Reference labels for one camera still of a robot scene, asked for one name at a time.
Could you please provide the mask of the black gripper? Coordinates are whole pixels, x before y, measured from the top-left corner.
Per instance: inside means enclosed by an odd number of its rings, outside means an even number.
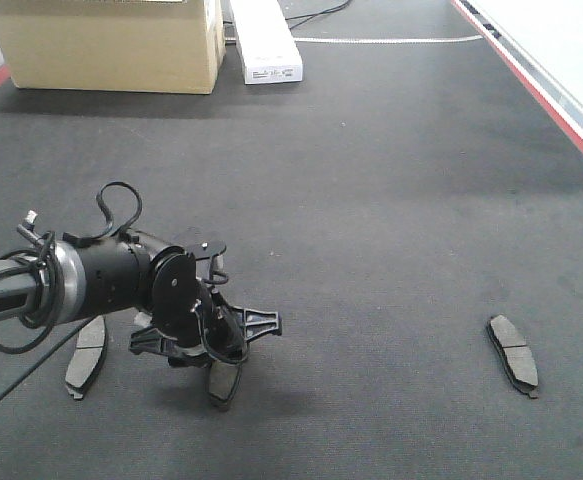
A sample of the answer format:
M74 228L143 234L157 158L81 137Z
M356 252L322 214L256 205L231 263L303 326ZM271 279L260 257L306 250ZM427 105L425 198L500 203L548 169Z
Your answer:
M225 244L186 248L135 230L133 245L148 255L137 309L149 321L131 334L132 354L160 355L174 368L236 365L246 360L246 342L282 335L278 312L231 307L215 289L227 280L214 265Z

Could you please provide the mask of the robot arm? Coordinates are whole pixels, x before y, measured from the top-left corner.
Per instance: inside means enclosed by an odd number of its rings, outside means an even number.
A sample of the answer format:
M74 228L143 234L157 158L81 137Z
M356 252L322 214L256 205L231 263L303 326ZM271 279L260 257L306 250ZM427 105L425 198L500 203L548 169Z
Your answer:
M0 321L54 326L135 308L148 316L130 339L174 367L239 365L250 342L280 335L276 312L230 305L217 287L223 242L182 247L130 229L96 240L29 234L30 248L0 258Z

